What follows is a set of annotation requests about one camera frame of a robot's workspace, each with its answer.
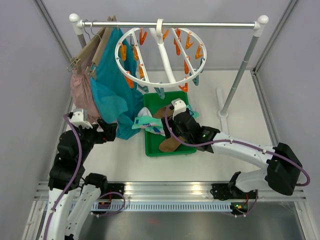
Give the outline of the pink garment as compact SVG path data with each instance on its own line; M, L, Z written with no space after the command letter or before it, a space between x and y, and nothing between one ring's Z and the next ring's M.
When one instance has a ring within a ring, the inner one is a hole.
M81 72L78 73L77 69L74 68L70 79L70 92L73 103L77 109L87 110L87 120L91 124L101 118L92 95L91 76L86 72L86 68L92 63L93 56L94 53L81 60Z

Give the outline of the metal clothes rack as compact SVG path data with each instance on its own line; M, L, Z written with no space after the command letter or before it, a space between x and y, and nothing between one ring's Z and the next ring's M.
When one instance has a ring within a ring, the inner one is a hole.
M114 56L116 64L119 70L122 72L124 77L128 80L129 85L131 86L133 83L141 84L142 86L151 86L155 90L162 90L164 88L170 88L178 86L181 90L185 91L187 89L187 84L190 81L195 82L198 75L204 70L204 66L207 60L207 49L205 43L201 40L201 38L194 33L192 28L215 28L215 29L252 29L253 36L248 46L248 49L245 53L245 56L242 60L240 68L237 72L233 85L229 91L229 94L226 100L222 98L222 92L217 90L217 99L218 104L221 107L218 111L218 116L221 119L227 118L228 108L230 103L235 95L236 89L238 88L239 82L244 74L244 71L248 65L249 59L252 55L252 52L262 35L265 26L269 22L269 18L266 15L261 15L258 20L251 23L222 23L222 22L209 22L209 23L200 23L200 22L164 22L163 19L158 19L157 22L118 22L118 21L86 21L81 20L79 15L76 13L72 13L69 16L69 21L72 23L73 29L78 36L83 35L85 28L89 27L104 27L106 29L115 27L125 27L128 28L128 32L126 32L117 42L114 50ZM149 28L149 33L153 36L162 59L164 71L168 78L168 83L154 83L150 82L147 70L143 61L143 57L141 55L141 51L139 46L142 45L145 41L147 32L143 30L144 27ZM187 70L187 77L182 80L176 80L173 74L173 70L170 64L170 60L168 57L167 50L165 48L165 36L166 32L163 32L163 28L166 28L167 32L171 32L173 34L174 44L176 46L177 55L182 55L185 63L185 69ZM198 48L196 50L195 58L200 59L200 66L195 69L193 68L189 56L187 56L186 49L188 49L192 44L187 41L185 45L181 43L181 38L179 36L179 32L185 32L187 37L193 37L198 42ZM125 51L125 47L123 41L126 38L130 38L133 40L130 47L132 48L134 59L138 61L139 64L139 75L137 78L133 76L129 71L125 70L122 66L122 62L125 60L127 53Z

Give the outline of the mint patterned sock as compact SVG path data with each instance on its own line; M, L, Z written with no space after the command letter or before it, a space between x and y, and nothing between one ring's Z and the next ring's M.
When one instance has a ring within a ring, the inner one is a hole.
M196 119L196 118L199 117L200 114L199 114L196 110L194 110L191 105L188 104L188 105L186 106L186 108L188 109L189 114L190 114L193 118Z
M144 129L155 135L165 136L162 120L154 118L147 107L143 107L137 114L131 127L133 130Z

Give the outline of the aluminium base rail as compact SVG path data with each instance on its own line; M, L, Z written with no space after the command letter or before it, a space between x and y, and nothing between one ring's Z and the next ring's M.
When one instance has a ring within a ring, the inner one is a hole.
M124 196L132 202L212 202L210 193L217 181L108 181L108 187L123 184ZM258 191L259 203L305 202L306 195L296 187L293 195L281 195L271 189Z

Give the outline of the white round clip hanger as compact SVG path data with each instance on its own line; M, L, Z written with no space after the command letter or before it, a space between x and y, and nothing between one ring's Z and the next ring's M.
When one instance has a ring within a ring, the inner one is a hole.
M166 75L165 80L155 80L149 74L147 52L142 49L147 41L147 45L152 47L151 55L158 58L158 64ZM166 43L173 44L173 54L183 62L182 77L174 75ZM163 19L159 18L155 27L133 27L124 33L115 45L114 58L130 88L134 85L144 89L153 88L164 99L166 88L178 87L187 93L189 82L199 85L199 75L207 61L207 49L202 39L192 30L165 27Z

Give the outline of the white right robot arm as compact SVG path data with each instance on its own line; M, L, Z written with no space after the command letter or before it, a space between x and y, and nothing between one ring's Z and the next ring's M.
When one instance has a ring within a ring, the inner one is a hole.
M189 147L202 152L223 154L256 166L251 172L235 172L227 184L235 198L256 190L271 189L291 196L297 186L303 166L293 150L285 143L262 146L245 142L210 126L201 126L187 111L163 117L166 137L182 137Z

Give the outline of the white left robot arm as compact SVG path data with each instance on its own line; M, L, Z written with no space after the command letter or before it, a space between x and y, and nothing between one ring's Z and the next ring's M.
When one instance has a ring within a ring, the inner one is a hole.
M96 200L109 192L105 175L90 173L83 177L84 162L95 145L116 138L117 123L98 119L92 127L74 126L64 132L49 172L48 206L39 239L77 240Z

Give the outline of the teal shirt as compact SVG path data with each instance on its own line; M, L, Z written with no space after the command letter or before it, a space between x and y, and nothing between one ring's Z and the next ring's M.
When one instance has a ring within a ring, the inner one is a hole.
M130 88L116 63L115 49L123 35L120 29L112 30L96 68L96 78L90 79L90 85L101 118L109 124L117 122L116 136L128 140L140 131L139 128L133 129L132 125L144 105L137 84Z

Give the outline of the beige wooden hanger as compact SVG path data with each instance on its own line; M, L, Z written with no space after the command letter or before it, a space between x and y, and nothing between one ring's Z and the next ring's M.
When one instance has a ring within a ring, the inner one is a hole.
M97 67L100 64L103 53L111 36L114 27L105 27L102 37L98 43L97 49L91 61L91 66L87 67L86 72L94 79L97 79Z
M83 26L83 21L80 20L79 15L76 13L70 14L69 21L71 22L72 27L78 37L82 50L76 56L72 57L69 60L70 64L67 67L67 70L71 72L74 68L76 68L77 73L79 74L82 71L82 68L81 68L82 60L88 58L92 54L94 49L98 47L98 44L104 32L104 27L102 27L98 33L94 33L93 34L94 37L88 43L86 43L86 40L83 34L85 27Z

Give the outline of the brown ribbed sock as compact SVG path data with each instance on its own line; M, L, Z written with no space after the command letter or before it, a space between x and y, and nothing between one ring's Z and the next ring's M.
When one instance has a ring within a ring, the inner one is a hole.
M158 149L163 153L172 153L182 144L182 142L186 142L182 136L179 136L178 139L179 140L171 136L170 138L162 141Z

